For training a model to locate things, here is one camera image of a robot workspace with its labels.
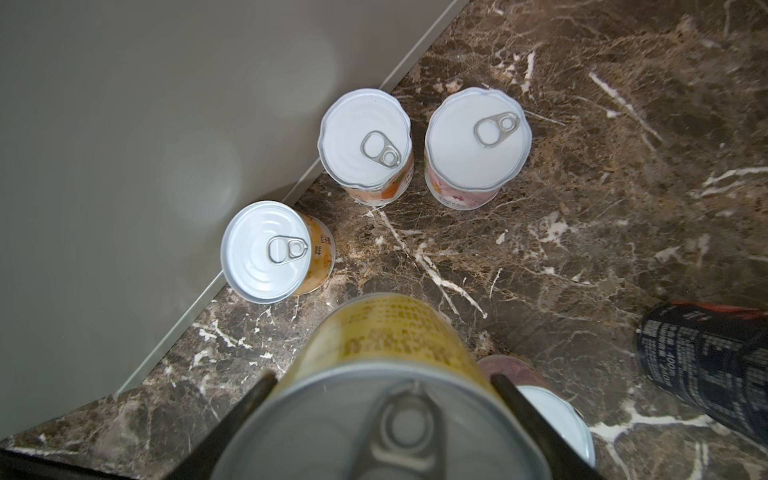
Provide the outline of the yellow orange label can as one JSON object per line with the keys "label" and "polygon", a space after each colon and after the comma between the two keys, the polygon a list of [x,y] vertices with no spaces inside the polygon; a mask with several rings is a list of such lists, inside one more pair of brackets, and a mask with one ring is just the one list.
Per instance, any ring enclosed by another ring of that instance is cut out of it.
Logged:
{"label": "yellow orange label can", "polygon": [[336,249],[320,220],[277,201],[255,202],[228,224],[221,244],[223,274],[245,300],[274,304],[312,292],[330,277]]}

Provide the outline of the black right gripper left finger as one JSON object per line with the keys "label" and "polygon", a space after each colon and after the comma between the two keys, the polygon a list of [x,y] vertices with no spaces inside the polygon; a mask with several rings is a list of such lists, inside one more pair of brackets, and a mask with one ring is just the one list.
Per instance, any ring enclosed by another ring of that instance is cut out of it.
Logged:
{"label": "black right gripper left finger", "polygon": [[168,475],[166,479],[211,479],[216,464],[245,422],[262,405],[278,383],[268,370],[253,388],[232,408],[205,439]]}

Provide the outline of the yellow fruit label can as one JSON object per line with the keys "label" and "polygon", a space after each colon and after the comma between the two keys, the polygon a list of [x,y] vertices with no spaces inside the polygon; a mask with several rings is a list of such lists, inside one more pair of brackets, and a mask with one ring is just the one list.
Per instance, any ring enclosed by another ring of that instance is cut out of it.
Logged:
{"label": "yellow fruit label can", "polygon": [[548,479],[457,331],[394,293],[326,316],[225,449],[217,479]]}

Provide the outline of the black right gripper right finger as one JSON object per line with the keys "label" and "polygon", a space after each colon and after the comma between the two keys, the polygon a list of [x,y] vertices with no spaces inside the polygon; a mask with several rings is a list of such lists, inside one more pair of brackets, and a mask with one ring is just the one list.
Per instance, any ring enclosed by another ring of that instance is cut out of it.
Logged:
{"label": "black right gripper right finger", "polygon": [[570,447],[506,376],[493,374],[490,382],[542,452],[553,479],[603,479],[597,470]]}

